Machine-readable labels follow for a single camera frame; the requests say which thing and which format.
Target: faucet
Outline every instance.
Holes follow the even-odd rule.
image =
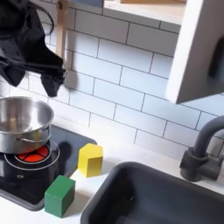
[[[190,182],[198,182],[201,180],[201,176],[204,176],[217,180],[224,157],[221,156],[218,161],[209,158],[207,146],[213,135],[223,129],[224,115],[214,118],[202,128],[194,147],[185,152],[180,163],[180,174],[184,179]]]

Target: toy stove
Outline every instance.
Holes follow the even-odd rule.
[[[95,140],[52,126],[48,143],[21,155],[0,153],[0,196],[32,211],[44,207],[46,189],[77,169],[79,149]]]

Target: red burner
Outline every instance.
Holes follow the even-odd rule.
[[[49,155],[49,150],[46,146],[41,147],[30,153],[17,155],[17,158],[23,162],[27,163],[37,163],[45,160]]]

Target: yellow block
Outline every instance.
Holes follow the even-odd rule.
[[[78,169],[86,177],[94,177],[101,173],[102,147],[88,143],[80,149]]]

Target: countertop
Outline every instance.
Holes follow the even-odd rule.
[[[56,117],[53,124],[61,128],[71,130],[84,136],[94,138],[99,145],[103,147],[103,165],[101,175],[94,178],[84,178],[79,171],[76,171],[71,179],[76,180],[75,200],[68,208],[63,219],[54,217],[46,213],[44,209],[38,212],[28,211],[21,206],[18,206],[7,199],[0,198],[0,213],[1,223],[3,224],[39,224],[39,223],[66,223],[79,224],[81,212],[86,204],[94,196],[97,190],[102,185],[109,172],[117,164],[126,161],[135,161],[162,172],[169,173],[173,176],[181,178],[179,175],[179,161],[169,157],[157,154],[153,151],[143,149],[130,143],[115,142],[105,137],[101,139],[95,133],[91,133],[88,129],[83,129],[81,126],[67,122]],[[224,194],[224,170],[221,171],[217,182],[203,179],[199,183],[212,191]]]

